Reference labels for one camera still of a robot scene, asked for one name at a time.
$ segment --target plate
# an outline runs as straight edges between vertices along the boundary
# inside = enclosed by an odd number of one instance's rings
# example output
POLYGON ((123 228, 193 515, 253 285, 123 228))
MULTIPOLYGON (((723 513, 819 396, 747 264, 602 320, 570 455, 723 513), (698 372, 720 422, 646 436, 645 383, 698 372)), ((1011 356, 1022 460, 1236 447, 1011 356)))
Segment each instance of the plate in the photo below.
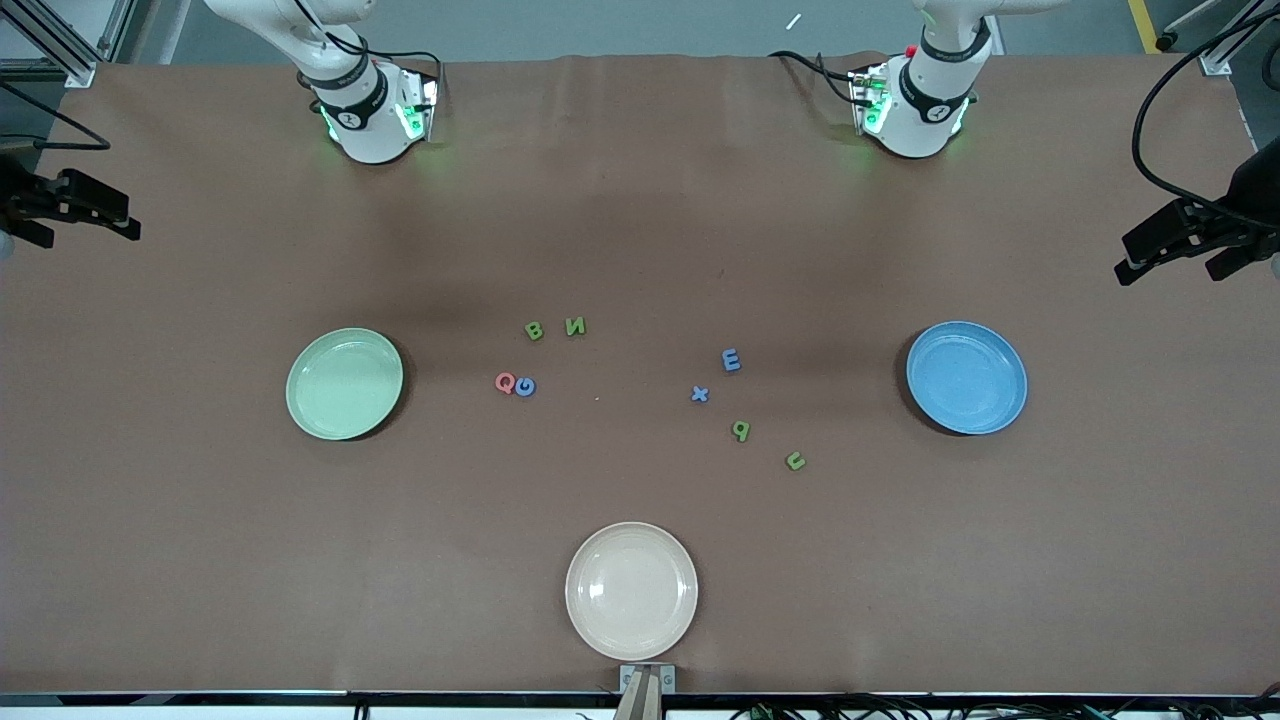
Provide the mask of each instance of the plate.
POLYGON ((1027 405, 1027 368, 1009 341, 954 320, 920 333, 906 356, 906 384, 943 428, 980 436, 1009 427, 1027 405))
POLYGON ((404 366, 389 340, 344 328, 316 338, 298 355, 284 401, 303 430, 321 439, 349 439, 387 419, 403 386, 404 366))
POLYGON ((698 607, 698 574, 685 546, 667 530, 618 523, 577 548, 564 579, 564 605, 586 644, 637 662, 684 637, 698 607))

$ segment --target black cable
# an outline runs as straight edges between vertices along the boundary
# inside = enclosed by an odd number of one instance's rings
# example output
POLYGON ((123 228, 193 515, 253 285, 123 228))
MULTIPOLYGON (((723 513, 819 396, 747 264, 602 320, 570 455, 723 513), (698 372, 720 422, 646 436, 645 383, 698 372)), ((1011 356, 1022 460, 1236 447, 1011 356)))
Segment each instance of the black cable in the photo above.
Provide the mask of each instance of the black cable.
POLYGON ((375 58, 381 58, 384 60, 392 60, 394 58, 430 58, 431 61, 435 63, 435 78, 433 79, 444 78, 444 63, 442 63, 440 59, 436 58, 434 53, 428 53, 426 50, 413 50, 410 53, 379 53, 376 50, 369 50, 367 47, 353 45, 325 29, 325 27, 320 24, 320 20, 317 20, 311 14, 311 12, 307 10, 306 5, 302 4, 302 0, 293 0, 293 4, 298 6, 298 10, 302 12, 302 15, 306 17, 307 20, 310 20, 311 24, 316 27, 316 29, 324 33, 324 36, 329 40, 329 42, 333 42, 334 47, 342 50, 348 55, 372 55, 375 58))
POLYGON ((1267 47, 1267 54, 1262 56, 1262 82, 1271 90, 1280 91, 1280 81, 1271 74, 1272 65, 1276 60, 1276 53, 1280 53, 1280 37, 1271 44, 1271 47, 1267 47))
POLYGON ((33 106, 44 110, 45 113, 49 113, 50 115, 58 118, 59 120, 61 120, 61 122, 72 126, 73 128, 83 132, 84 135, 87 135, 87 136, 92 137, 95 141, 97 141, 96 145, 90 145, 87 142, 49 142, 47 140, 40 137, 40 138, 35 138, 32 141, 32 145, 37 150, 110 150, 111 149, 111 143, 108 142, 108 140, 105 137, 102 137, 101 135, 97 135, 96 132, 88 129, 87 127, 82 126, 81 123, 78 123, 78 122, 68 118, 67 115, 59 113, 58 110, 50 108, 49 105, 45 105, 40 100, 36 100, 35 97, 27 95, 26 92, 18 90, 17 87, 9 85, 8 82, 5 82, 3 79, 0 79, 0 90, 5 90, 10 95, 14 95, 14 96, 17 96, 17 97, 19 97, 22 100, 26 100, 31 105, 33 105, 33 106))
MULTIPOLYGON (((827 87, 829 87, 831 91, 836 94, 836 97, 840 97, 841 100, 849 102, 850 105, 858 105, 859 108, 872 106, 870 100, 863 100, 861 97, 850 97, 849 95, 841 92, 838 87, 836 87, 836 81, 831 79, 831 72, 827 70, 827 65, 822 63, 822 53, 818 53, 818 72, 822 73, 823 79, 827 81, 827 87)), ((845 82, 849 82, 849 76, 845 76, 845 82)))
MULTIPOLYGON (((795 60, 795 61, 800 63, 801 65, 809 68, 810 70, 813 70, 815 73, 823 73, 823 74, 826 74, 827 77, 829 77, 832 79, 844 79, 844 81, 849 79, 849 74, 847 73, 837 73, 835 70, 828 70, 824 67, 818 65, 817 63, 814 63, 809 58, 805 58, 804 55, 801 55, 799 53, 792 53, 790 50, 778 50, 777 53, 769 53, 769 58, 786 58, 788 60, 795 60)), ((867 68, 870 68, 872 65, 878 65, 878 64, 879 63, 872 63, 870 65, 860 65, 860 67, 856 67, 856 68, 851 68, 847 72, 849 73, 860 73, 860 72, 865 70, 867 68)))
POLYGON ((1215 35, 1213 37, 1206 40, 1199 47, 1192 50, 1190 53, 1180 58, 1176 63, 1174 63, 1174 65, 1169 68, 1169 70, 1166 70, 1165 74, 1161 76, 1158 81, 1156 81, 1156 85, 1151 88, 1151 92, 1147 94, 1147 97, 1142 101, 1142 105, 1138 108, 1138 117, 1134 118, 1133 120, 1133 141, 1130 142, 1129 147, 1129 151, 1133 155, 1133 164, 1138 168, 1138 172, 1142 173, 1142 177, 1147 178, 1147 182, 1149 182, 1151 184, 1155 184, 1156 187, 1164 190, 1165 192, 1176 195, 1183 200, 1188 200, 1190 202, 1196 202, 1197 205, 1202 205, 1204 209, 1212 210, 1213 213, 1217 213, 1220 215, 1225 215, 1234 220, 1267 231, 1280 229, 1280 225, 1272 223, 1265 223, 1262 220, 1249 218, 1248 215, 1242 215, 1240 213, 1236 213, 1235 210, 1231 210, 1225 205, 1220 205, 1217 202, 1213 202, 1212 200, 1201 197, 1199 195, 1196 195, 1189 190, 1179 187, 1153 173, 1151 168, 1147 167, 1147 163, 1143 161, 1142 159, 1142 126, 1147 120, 1147 111, 1151 110, 1151 104, 1156 100, 1156 96, 1160 95, 1160 91, 1164 90, 1166 85, 1169 85, 1169 81, 1172 79, 1179 70, 1189 65, 1193 60, 1196 60, 1196 58, 1199 58, 1202 53, 1217 45, 1219 42, 1226 40, 1228 37, 1240 31, 1257 27, 1270 20, 1271 18, 1275 18, 1276 15, 1280 15, 1280 8, 1267 10, 1266 13, 1239 22, 1224 29, 1222 32, 1215 35))

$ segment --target metal frame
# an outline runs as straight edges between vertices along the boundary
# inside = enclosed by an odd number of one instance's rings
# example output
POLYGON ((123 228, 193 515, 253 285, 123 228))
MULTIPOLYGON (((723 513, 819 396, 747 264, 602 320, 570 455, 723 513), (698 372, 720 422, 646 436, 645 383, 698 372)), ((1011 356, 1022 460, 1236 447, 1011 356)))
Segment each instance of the metal frame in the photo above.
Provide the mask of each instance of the metal frame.
POLYGON ((42 60, 0 60, 0 70, 15 81, 67 77, 67 87, 88 87, 97 63, 119 58, 125 32, 134 23, 141 0, 116 0, 96 45, 76 32, 44 0, 4 0, 0 14, 44 55, 42 60))
POLYGON ((44 0, 6 0, 0 13, 67 73, 67 87, 88 87, 102 55, 44 0))
MULTIPOLYGON (((1276 5, 1280 5, 1280 0, 1249 0, 1229 23, 1222 26, 1222 29, 1225 31, 1239 22, 1266 13, 1276 5)), ((1231 58, 1239 53, 1240 47, 1244 47, 1248 41, 1253 40, 1256 35, 1262 32, 1262 28, 1272 22, 1274 19, 1260 23, 1252 28, 1242 29, 1235 35, 1228 36, 1213 47, 1210 47, 1203 55, 1199 56, 1201 70, 1203 70, 1206 76, 1231 74, 1231 58)))
MULTIPOLYGON (((1224 712, 1249 706, 1260 715, 1280 712, 1280 697, 1263 700, 1238 694, 1142 696, 1125 693, 673 693, 662 694, 663 710, 739 711, 759 703, 795 710, 846 710, 883 707, 879 700, 906 700, 931 711, 966 710, 992 703, 1036 703, 1047 708, 1078 710, 1087 705, 1108 712, 1128 707, 1132 712, 1161 711, 1161 701, 1178 700, 1196 707, 1224 712)), ((342 691, 227 691, 227 692, 108 692, 108 693, 0 693, 3 707, 123 706, 292 706, 292 707, 471 707, 471 708, 568 708, 612 710, 621 696, 612 692, 342 692, 342 691)))

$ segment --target bracket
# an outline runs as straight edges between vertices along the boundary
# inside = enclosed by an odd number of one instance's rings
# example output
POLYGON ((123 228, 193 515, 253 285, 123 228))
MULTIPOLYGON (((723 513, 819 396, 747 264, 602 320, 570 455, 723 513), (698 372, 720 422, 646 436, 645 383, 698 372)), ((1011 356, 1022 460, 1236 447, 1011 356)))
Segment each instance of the bracket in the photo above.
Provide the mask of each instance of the bracket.
POLYGON ((631 682, 631 675, 639 673, 643 667, 653 667, 658 674, 659 687, 662 688, 662 694, 673 694, 676 692, 676 666, 667 662, 635 662, 628 665, 622 665, 618 667, 618 692, 626 692, 627 683, 631 682))

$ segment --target green led light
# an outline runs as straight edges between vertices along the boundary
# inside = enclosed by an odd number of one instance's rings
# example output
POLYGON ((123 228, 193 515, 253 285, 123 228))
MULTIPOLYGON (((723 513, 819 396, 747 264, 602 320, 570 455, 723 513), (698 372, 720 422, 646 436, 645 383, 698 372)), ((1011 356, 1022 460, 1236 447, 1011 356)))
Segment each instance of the green led light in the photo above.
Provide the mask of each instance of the green led light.
POLYGON ((892 97, 888 92, 882 92, 879 99, 867 109, 867 122, 864 123, 867 132, 879 132, 884 127, 884 117, 892 108, 892 97))
POLYGON ((333 129, 333 120, 329 119, 329 113, 324 109, 324 105, 320 106, 320 117, 324 118, 324 124, 329 128, 329 140, 342 142, 338 140, 338 131, 333 129))
POLYGON ((956 110, 956 122, 951 126, 951 135, 960 132, 960 123, 964 120, 964 111, 969 109, 969 100, 960 104, 960 109, 956 110))
POLYGON ((415 110, 412 105, 408 108, 396 105, 396 110, 398 110, 401 124, 404 126, 404 135, 407 135, 410 140, 417 140, 422 137, 424 131, 422 131, 422 120, 420 119, 421 113, 415 110))

